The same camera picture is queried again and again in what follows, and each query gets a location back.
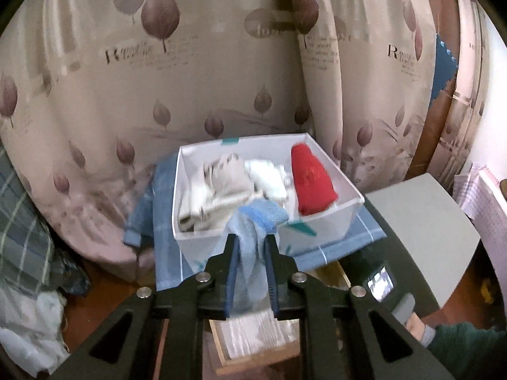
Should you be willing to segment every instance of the person's hand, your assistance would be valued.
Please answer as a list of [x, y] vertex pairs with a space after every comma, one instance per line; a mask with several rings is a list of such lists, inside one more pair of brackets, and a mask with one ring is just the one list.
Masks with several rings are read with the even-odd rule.
[[409, 317], [405, 327], [410, 332], [414, 339], [421, 342], [422, 336], [424, 334], [425, 324], [421, 321], [421, 319], [417, 316], [417, 314], [412, 313]]

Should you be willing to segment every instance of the white plastic bag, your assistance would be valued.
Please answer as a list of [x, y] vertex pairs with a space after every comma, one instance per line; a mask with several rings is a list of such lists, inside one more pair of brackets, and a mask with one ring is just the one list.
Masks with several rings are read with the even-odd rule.
[[65, 299], [56, 291], [29, 298], [0, 281], [0, 344], [33, 377], [52, 374], [69, 356], [60, 332]]

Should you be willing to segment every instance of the cardboard box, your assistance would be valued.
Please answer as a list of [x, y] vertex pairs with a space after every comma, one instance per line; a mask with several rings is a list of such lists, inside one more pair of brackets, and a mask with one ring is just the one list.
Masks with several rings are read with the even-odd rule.
[[334, 243], [344, 237], [352, 219], [363, 205], [364, 197], [308, 134], [242, 137], [183, 146], [179, 149], [176, 167], [172, 230], [180, 250], [195, 273], [202, 271], [211, 256], [222, 253], [225, 246], [223, 230], [179, 230], [178, 213], [182, 192], [188, 188], [189, 179], [199, 166], [212, 163], [222, 155], [236, 153], [244, 160], [270, 160], [276, 166], [283, 165], [292, 176], [291, 148], [297, 143], [306, 143], [324, 165], [339, 198], [322, 213], [300, 217], [296, 193], [293, 189], [290, 190], [290, 198], [285, 204], [290, 220], [278, 228], [280, 252], [295, 255]]

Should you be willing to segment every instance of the metal screw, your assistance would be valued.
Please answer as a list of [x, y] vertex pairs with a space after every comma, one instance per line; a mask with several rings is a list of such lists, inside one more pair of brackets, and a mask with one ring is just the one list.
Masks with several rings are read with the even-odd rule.
[[199, 282], [199, 283], [206, 283], [208, 281], [211, 280], [211, 274], [208, 273], [207, 271], [201, 271], [201, 273], [197, 273], [195, 275], [195, 279]]
[[306, 274], [298, 271], [292, 275], [292, 281], [294, 281], [294, 283], [304, 283], [306, 281]]
[[366, 289], [364, 287], [361, 287], [361, 286], [354, 286], [354, 287], [352, 287], [350, 289], [350, 292], [355, 297], [364, 297], [364, 296], [366, 296]]
[[151, 296], [151, 288], [149, 287], [141, 287], [138, 289], [137, 293], [139, 298], [148, 298]]

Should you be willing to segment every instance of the red cloth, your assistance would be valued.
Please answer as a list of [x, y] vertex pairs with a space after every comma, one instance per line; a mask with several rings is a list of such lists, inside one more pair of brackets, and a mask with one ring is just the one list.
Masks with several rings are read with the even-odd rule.
[[305, 143], [292, 146], [291, 165], [302, 216], [320, 213], [336, 201], [338, 194], [329, 174]]

